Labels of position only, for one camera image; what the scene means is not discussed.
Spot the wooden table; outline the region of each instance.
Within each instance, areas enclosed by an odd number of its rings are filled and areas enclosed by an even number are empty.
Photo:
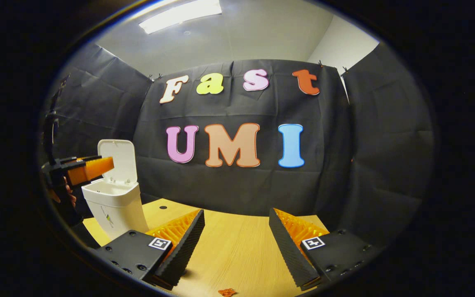
[[[143,205],[150,229],[196,209],[166,199]],[[301,218],[325,228],[317,216]],[[83,223],[101,246],[109,243],[95,218]],[[303,293],[283,261],[269,217],[205,210],[205,228],[186,270],[179,285],[170,291],[174,295],[221,297],[217,291],[228,288],[239,297],[292,297]]]

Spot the wrinkled black fabric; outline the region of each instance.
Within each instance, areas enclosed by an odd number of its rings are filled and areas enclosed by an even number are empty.
[[[96,155],[101,139],[132,141],[151,80],[94,44],[85,46],[68,61],[53,81],[50,96],[68,74],[55,107],[59,116],[53,146],[55,158]],[[47,161],[44,154],[40,159],[42,163]],[[77,211],[90,216],[81,189],[75,189],[73,194],[78,198]]]
[[[345,208],[338,212],[341,227],[388,244],[415,214],[433,169],[428,97],[383,44],[343,78],[353,111],[354,157]],[[328,216],[322,221],[336,227]]]
[[[243,75],[265,69],[270,81],[265,90],[247,92]],[[294,71],[308,69],[317,76],[320,94],[304,94]],[[200,78],[223,75],[219,94],[198,94]],[[160,104],[166,81],[190,77],[175,99]],[[233,139],[241,124],[256,123],[258,167],[207,167],[209,137],[204,127],[222,124]],[[305,165],[284,168],[282,134],[278,126],[300,124],[301,157]],[[166,128],[181,127],[179,152],[186,149],[187,125],[199,126],[195,154],[186,164],[170,160]],[[335,68],[285,60],[244,60],[210,64],[167,75],[151,86],[134,134],[137,173],[143,203],[166,198],[187,205],[234,214],[267,216],[270,207],[294,215],[310,215],[336,205],[345,197],[351,160],[348,103]]]

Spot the orange object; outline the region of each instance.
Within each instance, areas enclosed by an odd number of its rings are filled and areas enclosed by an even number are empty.
[[[230,297],[230,296],[234,295],[237,292],[234,291],[234,289],[230,288],[230,289],[219,290],[219,291],[217,291],[217,293],[223,295],[223,297]]]
[[[89,160],[85,162],[85,166],[71,169],[67,171],[67,174],[69,180],[71,180],[71,184],[74,186],[85,181],[90,181],[95,177],[99,177],[103,173],[106,173],[113,168],[115,168],[115,164],[113,164],[113,157],[107,157]]]
[[[316,75],[309,73],[309,70],[302,69],[292,73],[292,76],[298,77],[298,87],[302,92],[309,95],[320,94],[320,89],[313,87],[312,80],[316,80]]]
[[[166,257],[164,257],[163,261],[166,260],[166,258],[173,252],[177,244],[179,244],[179,241],[181,241],[181,238],[183,238],[184,234],[186,233],[186,231],[192,224],[194,218],[199,212],[200,209],[194,210],[189,214],[169,221],[166,224],[162,224],[161,226],[153,228],[150,231],[146,232],[147,235],[172,241],[172,249],[168,252]]]
[[[285,229],[291,236],[292,241],[298,247],[302,255],[309,261],[309,258],[305,255],[302,248],[300,247],[300,243],[304,239],[309,239],[317,236],[322,236],[329,234],[329,231],[324,228],[320,228],[313,223],[306,222],[292,214],[287,214],[284,211],[279,209],[274,209],[276,212],[277,217],[280,219],[282,224],[285,226]]]

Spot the white ceiling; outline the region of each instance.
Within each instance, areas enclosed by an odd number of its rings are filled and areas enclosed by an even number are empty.
[[[144,75],[170,74],[203,64],[245,59],[307,61],[333,15],[306,0],[219,0],[222,14],[146,34],[138,25],[152,15],[111,28],[96,43]]]

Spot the blue letter i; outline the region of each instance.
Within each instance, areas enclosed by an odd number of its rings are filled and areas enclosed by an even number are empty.
[[[302,125],[283,124],[277,130],[283,135],[283,157],[277,162],[281,167],[301,167],[305,161],[300,157],[300,133]]]

